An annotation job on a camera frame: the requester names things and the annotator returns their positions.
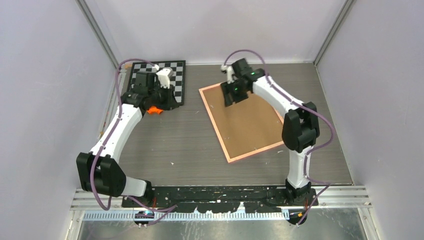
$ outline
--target cable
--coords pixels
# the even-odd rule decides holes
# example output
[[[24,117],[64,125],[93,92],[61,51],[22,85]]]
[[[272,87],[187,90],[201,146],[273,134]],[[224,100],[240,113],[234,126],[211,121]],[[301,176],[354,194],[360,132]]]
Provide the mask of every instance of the cable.
[[[93,192],[94,198],[97,201],[97,203],[105,211],[107,211],[107,210],[109,210],[111,208],[112,196],[109,196],[109,199],[107,201],[107,206],[105,206],[103,204],[103,202],[101,201],[100,197],[99,197],[99,193],[96,190],[96,186],[95,186],[95,183],[94,183],[94,172],[95,172],[96,164],[97,164],[97,161],[99,160],[100,154],[102,154],[102,150],[105,148],[105,145],[108,143],[109,139],[111,138],[112,134],[114,133],[115,129],[117,128],[119,122],[121,121],[121,116],[122,116],[122,100],[121,100],[121,93],[120,93],[120,90],[119,90],[119,80],[118,80],[118,78],[119,78],[119,73],[120,73],[120,70],[121,70],[122,65],[124,65],[125,63],[130,62],[130,61],[141,61],[143,63],[150,64],[150,65],[154,66],[153,63],[151,63],[150,61],[144,60],[144,59],[140,59],[140,58],[129,58],[129,59],[126,59],[126,60],[122,61],[118,65],[118,67],[116,69],[114,81],[115,81],[116,97],[118,98],[118,106],[119,106],[118,117],[117,117],[115,123],[113,124],[113,127],[110,129],[110,132],[107,134],[106,138],[104,139],[102,145],[98,148],[98,152],[97,152],[97,154],[94,157],[94,160],[93,160],[93,163],[92,163],[91,169],[90,169],[90,185],[91,185],[91,191]],[[128,196],[128,197],[130,199],[132,198],[133,201],[136,200],[135,198],[133,198],[131,196]],[[143,205],[138,200],[136,200],[136,203],[139,204],[140,206],[142,206],[143,208],[147,208],[147,209],[149,209],[150,211],[153,211],[153,212],[166,212],[169,209],[172,209],[173,210],[176,207],[176,205],[175,205],[173,208],[170,207],[170,208],[167,208],[167,209],[160,209],[159,210],[159,209],[152,209],[152,208],[146,207],[145,205]]]
[[[154,220],[152,222],[149,222],[146,225],[146,227],[152,226],[153,224],[157,224],[161,219],[163,219],[166,215],[168,215],[170,212],[172,212],[176,207],[177,207],[177,205],[174,205],[174,206],[170,207],[169,210],[164,215],[162,215],[161,217],[159,217],[158,219],[156,219],[156,220]]]
[[[171,207],[168,207],[168,208],[165,208],[165,209],[153,209],[153,208],[150,208],[150,207],[144,205],[139,200],[137,200],[137,198],[135,198],[133,196],[127,196],[127,198],[133,200],[136,204],[138,204],[141,207],[143,207],[143,208],[145,208],[145,209],[147,209],[149,211],[152,211],[152,212],[166,213],[169,209],[174,209],[177,206],[177,205],[174,205],[174,206],[171,206]]]
[[[309,207],[307,208],[307,210],[306,210],[306,212],[305,212],[305,214],[302,216],[302,218],[299,220],[299,222],[297,222],[296,223],[296,225],[299,227],[299,224],[304,220],[304,218],[307,216],[307,214],[309,213],[309,211],[311,210],[311,207],[314,205],[314,203],[316,202],[316,200],[318,199],[318,197],[325,191],[325,190],[327,190],[329,187],[330,187],[330,185],[331,185],[331,183],[329,183],[329,182],[325,182],[325,181],[319,181],[319,180],[315,180],[315,179],[313,179],[313,178],[311,178],[311,177],[309,177],[308,176],[308,174],[307,174],[307,162],[308,162],[308,155],[310,155],[312,152],[314,152],[314,151],[316,151],[316,150],[318,150],[318,149],[321,149],[321,148],[323,148],[323,147],[325,147],[325,146],[328,146],[332,141],[333,141],[333,139],[334,139],[334,136],[335,136],[335,132],[336,132],[336,130],[334,129],[334,127],[332,126],[332,124],[330,123],[330,121],[328,121],[322,114],[320,114],[320,113],[318,113],[318,112],[316,112],[316,111],[314,111],[314,110],[312,110],[312,109],[310,109],[310,108],[307,108],[307,107],[305,107],[305,106],[303,106],[302,104],[300,104],[300,103],[298,103],[298,102],[295,102],[295,101],[293,101],[289,96],[287,96],[284,92],[282,92],[278,87],[276,87],[276,86],[274,86],[273,84],[272,84],[272,82],[271,82],[271,80],[269,79],[269,73],[268,73],[268,70],[267,70],[267,64],[265,63],[265,60],[264,60],[264,58],[261,56],[261,55],[259,55],[257,52],[255,52],[255,51],[253,51],[253,50],[250,50],[250,49],[240,49],[240,50],[237,50],[237,51],[234,51],[234,52],[232,52],[226,59],[225,59],[225,61],[224,61],[224,65],[226,65],[227,64],[227,61],[231,58],[231,56],[233,56],[234,54],[236,54],[236,53],[239,53],[239,52],[249,52],[249,53],[252,53],[252,54],[254,54],[254,55],[256,55],[259,59],[260,59],[260,61],[262,62],[262,64],[263,64],[263,70],[264,70],[264,72],[265,72],[265,79],[266,79],[266,82],[269,84],[269,86],[272,88],[272,89],[274,89],[277,93],[279,93],[283,98],[285,98],[287,101],[289,101],[291,104],[293,104],[293,105],[295,105],[296,107],[298,107],[298,108],[301,108],[302,110],[304,110],[304,111],[307,111],[307,112],[309,112],[309,113],[311,113],[311,114],[313,114],[313,115],[315,115],[315,116],[317,116],[318,118],[320,118],[321,120],[323,120],[327,125],[328,125],[328,127],[330,128],[330,131],[331,131],[331,137],[330,137],[330,139],[326,142],[326,143],[324,143],[324,144],[322,144],[322,145],[319,145],[319,146],[317,146],[317,147],[314,147],[314,148],[312,148],[311,150],[309,150],[309,151],[307,151],[306,152],[306,155],[305,155],[305,158],[304,158],[304,161],[303,161],[303,174],[306,176],[306,178],[309,180],[309,181],[311,181],[311,182],[314,182],[314,183],[317,183],[317,184],[323,184],[323,185],[326,185],[316,196],[315,196],[315,198],[312,200],[312,202],[310,203],[310,205],[309,205]]]

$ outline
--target orange object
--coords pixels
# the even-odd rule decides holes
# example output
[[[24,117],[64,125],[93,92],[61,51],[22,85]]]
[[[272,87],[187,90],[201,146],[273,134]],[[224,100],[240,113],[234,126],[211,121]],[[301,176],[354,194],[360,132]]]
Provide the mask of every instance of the orange object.
[[[163,112],[162,109],[159,109],[155,106],[151,106],[148,110],[147,110],[148,114],[161,114]]]
[[[128,69],[131,68],[133,66],[133,63],[125,63],[125,65],[123,66],[124,69]]]
[[[153,206],[152,208],[156,208],[156,197],[153,198]]]

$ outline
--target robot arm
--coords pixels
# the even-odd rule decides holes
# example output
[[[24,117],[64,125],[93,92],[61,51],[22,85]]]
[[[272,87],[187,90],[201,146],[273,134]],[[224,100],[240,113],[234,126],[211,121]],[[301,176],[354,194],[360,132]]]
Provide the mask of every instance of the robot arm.
[[[150,108],[172,110],[179,107],[174,98],[174,86],[170,84],[173,71],[163,68],[160,71],[138,72],[130,91],[122,97],[122,114],[119,124],[114,129],[110,124],[98,143],[89,153],[81,152],[76,164],[82,189],[92,191],[90,184],[90,169],[95,154],[103,146],[94,171],[94,184],[99,194],[112,197],[147,196],[152,194],[152,184],[149,181],[128,177],[118,163],[125,143],[134,127]],[[118,118],[119,106],[115,118]],[[113,131],[110,139],[104,144],[106,137]]]
[[[286,179],[287,199],[294,200],[311,189],[307,179],[309,161],[304,170],[307,153],[314,147],[316,138],[320,135],[318,118],[293,103],[317,110],[312,102],[304,103],[281,88],[271,76],[265,76],[263,69],[253,70],[246,60],[240,59],[231,66],[221,66],[221,71],[227,75],[227,82],[221,84],[225,106],[238,103],[248,98],[250,91],[265,101],[284,118],[282,139],[289,148],[289,173]]]

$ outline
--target white wall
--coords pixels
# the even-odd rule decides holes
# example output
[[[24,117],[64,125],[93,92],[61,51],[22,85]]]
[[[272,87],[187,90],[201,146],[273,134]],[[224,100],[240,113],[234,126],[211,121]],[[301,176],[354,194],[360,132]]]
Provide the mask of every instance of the white wall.
[[[74,0],[1,2],[0,239],[60,239],[113,73]]]
[[[424,1],[358,0],[319,64],[352,177],[384,239],[424,234]]]
[[[88,0],[117,58],[219,63],[252,49],[312,62],[343,0]]]

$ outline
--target cork board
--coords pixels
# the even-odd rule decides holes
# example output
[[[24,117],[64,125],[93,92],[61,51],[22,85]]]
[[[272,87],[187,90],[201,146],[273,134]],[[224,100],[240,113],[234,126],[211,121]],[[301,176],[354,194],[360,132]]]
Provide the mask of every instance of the cork board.
[[[283,118],[260,96],[225,107],[220,83],[199,92],[229,163],[284,144]]]

